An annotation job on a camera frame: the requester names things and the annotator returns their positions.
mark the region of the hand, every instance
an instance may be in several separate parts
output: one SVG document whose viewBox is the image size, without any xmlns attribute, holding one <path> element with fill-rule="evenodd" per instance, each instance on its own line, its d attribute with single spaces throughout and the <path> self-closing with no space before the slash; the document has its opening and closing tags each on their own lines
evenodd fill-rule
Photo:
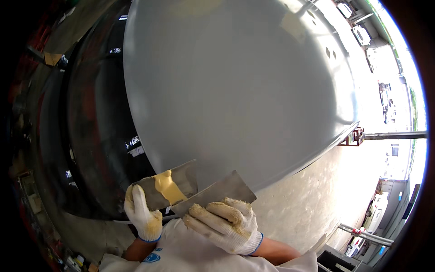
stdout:
<svg viewBox="0 0 435 272">
<path fill-rule="evenodd" d="M 130 185 L 125 193 L 124 210 L 144 242 L 156 242 L 162 234 L 162 213 L 150 212 L 140 185 Z"/>
<path fill-rule="evenodd" d="M 209 203 L 205 209 L 194 204 L 183 221 L 188 228 L 232 254 L 251 254 L 263 240 L 251 205 L 231 198 Z"/>
</svg>

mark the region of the white work glove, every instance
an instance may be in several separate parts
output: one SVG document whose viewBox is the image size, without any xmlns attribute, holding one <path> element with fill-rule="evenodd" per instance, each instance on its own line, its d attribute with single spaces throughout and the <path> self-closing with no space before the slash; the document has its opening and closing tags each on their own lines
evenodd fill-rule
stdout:
<svg viewBox="0 0 435 272">
<path fill-rule="evenodd" d="M 162 213 L 150 212 L 140 185 L 130 185 L 125 193 L 124 210 L 144 242 L 156 242 L 162 234 Z"/>
<path fill-rule="evenodd" d="M 240 200 L 225 198 L 209 203 L 205 209 L 194 204 L 183 221 L 228 253 L 249 255 L 263 241 L 251 205 Z"/>
</svg>

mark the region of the blue printed logo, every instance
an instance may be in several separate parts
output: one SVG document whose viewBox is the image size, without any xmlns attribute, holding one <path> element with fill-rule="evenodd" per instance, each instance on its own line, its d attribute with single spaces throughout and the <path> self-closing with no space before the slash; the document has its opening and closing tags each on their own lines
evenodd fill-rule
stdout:
<svg viewBox="0 0 435 272">
<path fill-rule="evenodd" d="M 160 256 L 155 254 L 155 253 L 150 253 L 145 260 L 143 260 L 142 262 L 144 263 L 151 263 L 151 262 L 157 262 L 160 261 Z"/>
</svg>

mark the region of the garage floor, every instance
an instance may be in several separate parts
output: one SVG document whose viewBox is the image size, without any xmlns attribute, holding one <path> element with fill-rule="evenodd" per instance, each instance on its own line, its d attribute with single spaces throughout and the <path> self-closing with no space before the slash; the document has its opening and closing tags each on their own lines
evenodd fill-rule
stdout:
<svg viewBox="0 0 435 272">
<path fill-rule="evenodd" d="M 59 54 L 65 52 L 113 2 L 114 0 L 80 1 L 74 13 L 54 31 L 46 50 Z M 364 125 L 372 124 L 371 118 L 377 117 L 365 115 L 365 110 L 370 108 L 370 103 L 379 104 L 379 98 L 376 97 L 377 83 L 371 80 L 364 51 L 332 1 L 320 0 L 316 4 L 331 19 L 348 48 L 351 64 L 358 71 L 355 75 L 356 87 L 365 97 L 361 100 L 361 122 Z M 27 108 L 34 124 L 37 123 L 38 97 L 48 74 L 49 68 L 40 65 L 33 75 Z M 253 207 L 259 230 L 267 237 L 286 242 L 301 252 L 310 249 L 322 235 L 333 234 L 328 244 L 344 250 L 350 234 L 335 231 L 335 227 L 340 222 L 361 226 L 383 172 L 382 150 L 381 141 L 366 141 L 360 147 L 335 147 L 301 172 L 256 192 L 258 200 Z M 24 161 L 21 156 L 15 162 L 15 170 L 18 171 L 19 165 L 23 163 L 34 170 L 44 207 L 64 244 L 95 263 L 105 252 L 122 253 L 130 245 L 134 236 L 126 225 L 78 218 L 56 207 L 39 170 L 35 141 L 32 141 L 30 154 L 25 158 Z"/>
</svg>

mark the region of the putty knife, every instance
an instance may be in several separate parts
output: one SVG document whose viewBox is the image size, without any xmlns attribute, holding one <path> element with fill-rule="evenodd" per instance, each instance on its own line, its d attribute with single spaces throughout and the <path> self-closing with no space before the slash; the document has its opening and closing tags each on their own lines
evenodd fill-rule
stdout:
<svg viewBox="0 0 435 272">
<path fill-rule="evenodd" d="M 193 204 L 205 207 L 208 203 L 222 201 L 225 197 L 248 203 L 252 203 L 257 199 L 257 196 L 249 189 L 237 171 L 234 170 L 223 180 L 213 183 L 188 200 L 175 204 L 171 207 L 171 210 L 180 218 L 183 218 Z"/>
<path fill-rule="evenodd" d="M 172 181 L 187 198 L 198 193 L 196 168 L 196 160 L 192 160 L 171 169 Z M 147 206 L 150 211 L 156 211 L 170 206 L 169 201 L 156 190 L 154 177 L 143 178 L 134 184 L 139 184 L 144 189 Z"/>
</svg>

